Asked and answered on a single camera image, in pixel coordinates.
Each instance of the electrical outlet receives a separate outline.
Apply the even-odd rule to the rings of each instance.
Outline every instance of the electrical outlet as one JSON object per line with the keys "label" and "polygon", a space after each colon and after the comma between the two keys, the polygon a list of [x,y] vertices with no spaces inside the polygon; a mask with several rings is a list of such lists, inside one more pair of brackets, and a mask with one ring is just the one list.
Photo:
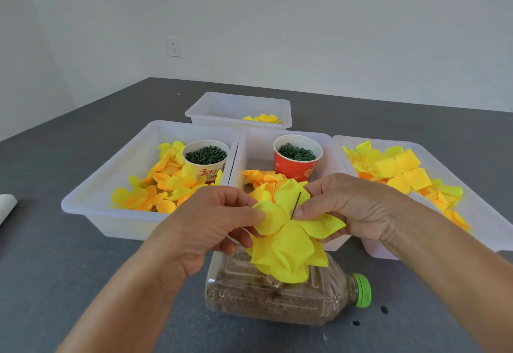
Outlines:
{"label": "electrical outlet", "polygon": [[182,40],[179,38],[166,38],[167,55],[172,57],[183,57]]}

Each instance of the plastic tray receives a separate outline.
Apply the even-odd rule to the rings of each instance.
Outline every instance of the plastic tray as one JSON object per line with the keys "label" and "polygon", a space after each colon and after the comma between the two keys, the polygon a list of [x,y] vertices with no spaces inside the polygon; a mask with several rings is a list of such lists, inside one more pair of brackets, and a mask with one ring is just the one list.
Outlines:
{"label": "plastic tray", "polygon": [[[230,152],[225,173],[229,174],[239,144],[239,131],[190,123],[153,121],[66,196],[61,207],[67,213],[85,215],[106,236],[145,240],[167,214],[111,208],[112,192],[119,187],[130,189],[129,175],[146,175],[158,161],[159,144],[173,141],[187,144],[201,139],[214,139],[227,144]],[[229,176],[224,176],[221,184],[227,185],[228,179]]]}
{"label": "plastic tray", "polygon": [[[455,210],[472,226],[472,235],[495,252],[499,250],[513,250],[513,225],[418,143],[336,135],[333,137],[333,141],[337,145],[340,156],[351,175],[357,176],[342,146],[354,149],[356,145],[368,140],[371,141],[375,149],[381,151],[396,145],[401,145],[405,149],[411,148],[421,161],[421,167],[426,170],[429,177],[432,179],[442,179],[444,184],[463,188],[463,198]],[[433,203],[416,192],[410,192],[409,195],[417,201],[423,201],[426,206],[434,207]],[[378,240],[362,240],[362,242],[365,250],[371,256],[396,259]]]}
{"label": "plastic tray", "polygon": [[[337,147],[333,143],[331,137],[327,134],[253,128],[247,129],[245,135],[240,138],[239,149],[237,150],[228,185],[246,190],[246,192],[252,191],[253,187],[251,184],[246,186],[244,185],[244,175],[242,175],[242,171],[248,169],[273,170],[273,142],[279,136],[286,134],[304,135],[321,145],[323,155],[313,170],[310,181],[314,181],[331,173],[348,173],[344,162],[341,160],[340,155],[337,152]],[[324,244],[324,250],[337,250],[349,239],[349,237],[349,235],[343,235]]]}
{"label": "plastic tray", "polygon": [[[274,114],[281,123],[244,121],[245,116]],[[292,126],[290,102],[284,99],[257,96],[231,95],[221,92],[206,92],[194,103],[185,116],[195,125],[242,128],[266,128],[285,130]]]}

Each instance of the table surface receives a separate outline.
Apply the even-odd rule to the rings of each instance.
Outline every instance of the table surface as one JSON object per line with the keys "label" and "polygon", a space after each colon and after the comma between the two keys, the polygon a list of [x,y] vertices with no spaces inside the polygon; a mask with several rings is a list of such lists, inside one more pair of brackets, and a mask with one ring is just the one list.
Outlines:
{"label": "table surface", "polygon": [[[505,187],[513,113],[148,78],[0,142],[0,194],[19,201],[0,227],[0,351],[53,351],[141,244],[103,236],[84,216],[62,212],[61,200],[149,122],[189,123],[184,112],[207,91],[287,99],[293,130],[420,143],[513,222]],[[214,313],[204,305],[208,255],[176,298],[156,351],[480,351],[401,262],[370,257],[356,238],[332,255],[369,278],[369,308],[348,308],[323,327]]]}

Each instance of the white wall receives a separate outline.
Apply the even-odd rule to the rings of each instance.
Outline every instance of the white wall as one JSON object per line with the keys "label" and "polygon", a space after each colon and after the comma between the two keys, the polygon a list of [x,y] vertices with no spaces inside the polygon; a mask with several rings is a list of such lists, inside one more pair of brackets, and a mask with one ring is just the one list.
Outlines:
{"label": "white wall", "polygon": [[30,0],[0,0],[0,141],[75,108]]}
{"label": "white wall", "polygon": [[513,111],[513,0],[34,1],[79,105],[149,75]]}

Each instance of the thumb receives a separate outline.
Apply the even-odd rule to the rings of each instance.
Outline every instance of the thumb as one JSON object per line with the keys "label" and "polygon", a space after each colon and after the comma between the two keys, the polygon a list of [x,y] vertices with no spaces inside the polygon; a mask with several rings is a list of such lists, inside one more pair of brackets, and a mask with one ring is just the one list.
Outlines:
{"label": "thumb", "polygon": [[335,193],[324,193],[304,202],[296,208],[294,219],[310,220],[321,214],[337,211],[338,196]]}
{"label": "thumb", "polygon": [[222,219],[233,229],[255,226],[264,220],[265,214],[252,207],[224,207]]}

